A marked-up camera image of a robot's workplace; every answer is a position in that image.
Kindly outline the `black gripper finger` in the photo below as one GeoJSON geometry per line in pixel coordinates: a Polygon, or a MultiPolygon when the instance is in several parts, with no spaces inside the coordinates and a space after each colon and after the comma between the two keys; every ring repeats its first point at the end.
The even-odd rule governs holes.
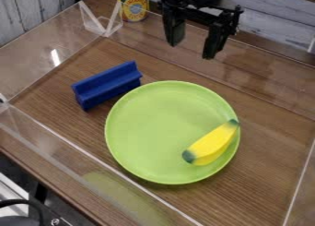
{"type": "Polygon", "coordinates": [[[165,31],[165,40],[168,44],[175,47],[183,40],[185,19],[181,11],[172,7],[163,5],[163,22],[165,31]]]}
{"type": "Polygon", "coordinates": [[[229,23],[215,21],[209,25],[208,37],[204,42],[201,57],[207,60],[215,58],[217,52],[223,50],[229,35],[229,23]]]}

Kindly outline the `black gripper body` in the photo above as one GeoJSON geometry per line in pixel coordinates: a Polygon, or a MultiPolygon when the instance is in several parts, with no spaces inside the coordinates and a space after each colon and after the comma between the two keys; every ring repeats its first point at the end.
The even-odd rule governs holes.
{"type": "Polygon", "coordinates": [[[239,19],[244,10],[232,0],[161,0],[161,2],[185,10],[191,19],[199,23],[216,21],[227,16],[228,34],[236,34],[239,19]]]}

